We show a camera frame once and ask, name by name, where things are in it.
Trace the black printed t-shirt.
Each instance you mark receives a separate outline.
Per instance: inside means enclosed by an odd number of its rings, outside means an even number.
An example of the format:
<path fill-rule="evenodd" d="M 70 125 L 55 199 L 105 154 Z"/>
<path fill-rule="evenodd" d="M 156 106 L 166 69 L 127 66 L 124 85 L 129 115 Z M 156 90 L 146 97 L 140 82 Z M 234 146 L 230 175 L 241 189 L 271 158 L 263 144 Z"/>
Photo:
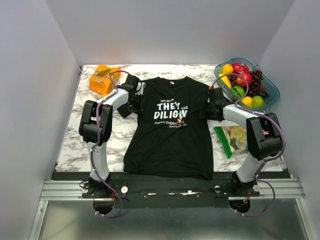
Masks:
<path fill-rule="evenodd" d="M 210 180 L 214 151 L 206 119 L 200 118 L 210 87 L 192 78 L 145 81 L 142 112 L 123 157 L 131 174 Z"/>

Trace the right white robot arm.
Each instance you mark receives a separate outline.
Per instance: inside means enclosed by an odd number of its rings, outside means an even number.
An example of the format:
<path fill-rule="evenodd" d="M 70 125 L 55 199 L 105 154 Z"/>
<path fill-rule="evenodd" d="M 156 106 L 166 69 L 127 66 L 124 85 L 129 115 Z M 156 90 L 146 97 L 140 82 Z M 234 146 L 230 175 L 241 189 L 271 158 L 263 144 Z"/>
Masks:
<path fill-rule="evenodd" d="M 232 174 L 230 191 L 241 196 L 256 182 L 266 163 L 282 156 L 286 140 L 274 113 L 260 113 L 227 100 L 221 88 L 209 89 L 202 100 L 200 118 L 228 120 L 246 128 L 248 155 Z"/>

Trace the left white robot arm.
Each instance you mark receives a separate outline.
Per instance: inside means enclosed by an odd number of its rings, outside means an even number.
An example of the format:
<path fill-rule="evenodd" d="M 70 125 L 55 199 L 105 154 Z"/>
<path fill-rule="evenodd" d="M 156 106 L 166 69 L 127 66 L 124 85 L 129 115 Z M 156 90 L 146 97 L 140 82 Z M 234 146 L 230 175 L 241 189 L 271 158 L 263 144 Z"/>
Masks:
<path fill-rule="evenodd" d="M 90 178 L 97 181 L 93 191 L 101 198 L 107 197 L 111 185 L 107 182 L 110 169 L 107 163 L 107 142 L 111 137 L 113 115 L 117 111 L 123 118 L 143 110 L 143 83 L 128 74 L 121 85 L 115 85 L 107 96 L 84 103 L 79 124 L 79 134 L 86 143 L 90 154 Z"/>

